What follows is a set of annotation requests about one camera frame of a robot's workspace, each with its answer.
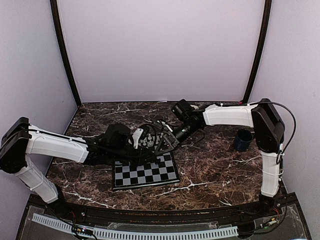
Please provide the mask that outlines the black white chessboard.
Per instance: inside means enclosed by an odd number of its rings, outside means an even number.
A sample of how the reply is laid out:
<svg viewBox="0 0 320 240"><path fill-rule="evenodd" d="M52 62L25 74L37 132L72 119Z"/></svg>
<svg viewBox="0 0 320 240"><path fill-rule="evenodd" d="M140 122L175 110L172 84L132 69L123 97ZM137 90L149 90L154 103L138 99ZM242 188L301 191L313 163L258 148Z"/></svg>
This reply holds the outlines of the black white chessboard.
<svg viewBox="0 0 320 240"><path fill-rule="evenodd" d="M180 182L179 171L172 152L157 157L158 163L133 166L116 161L112 166L113 191L160 186Z"/></svg>

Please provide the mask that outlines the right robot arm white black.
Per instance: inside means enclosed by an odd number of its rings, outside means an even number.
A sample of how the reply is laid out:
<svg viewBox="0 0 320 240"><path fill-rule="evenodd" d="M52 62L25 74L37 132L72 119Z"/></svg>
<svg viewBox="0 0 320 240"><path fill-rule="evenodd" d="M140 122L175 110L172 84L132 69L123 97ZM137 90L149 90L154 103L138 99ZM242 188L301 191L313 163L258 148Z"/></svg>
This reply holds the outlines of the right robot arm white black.
<svg viewBox="0 0 320 240"><path fill-rule="evenodd" d="M197 108L182 99L171 108L181 125L163 134L154 153L162 155L174 151L205 127L239 126L234 143L247 149L255 141L262 157L262 184L255 213L266 217L275 208L283 174L283 156L288 148L288 143L284 142L285 123L276 106L286 108L268 98L234 105L204 104Z"/></svg>

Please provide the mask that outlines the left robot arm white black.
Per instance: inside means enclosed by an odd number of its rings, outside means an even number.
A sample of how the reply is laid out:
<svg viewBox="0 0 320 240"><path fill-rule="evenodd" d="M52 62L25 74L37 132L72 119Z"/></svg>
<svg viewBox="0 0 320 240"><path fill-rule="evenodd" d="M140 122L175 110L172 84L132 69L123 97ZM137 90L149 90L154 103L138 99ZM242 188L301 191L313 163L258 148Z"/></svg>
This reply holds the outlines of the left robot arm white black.
<svg viewBox="0 0 320 240"><path fill-rule="evenodd" d="M131 134L123 124L112 124L94 137L71 137L49 132L19 118L2 137L0 169L18 177L38 194L58 217L71 213L61 188L48 180L31 161L30 155L44 155L71 160L84 165L111 165L116 161L143 164L154 154L139 146L141 130Z"/></svg>

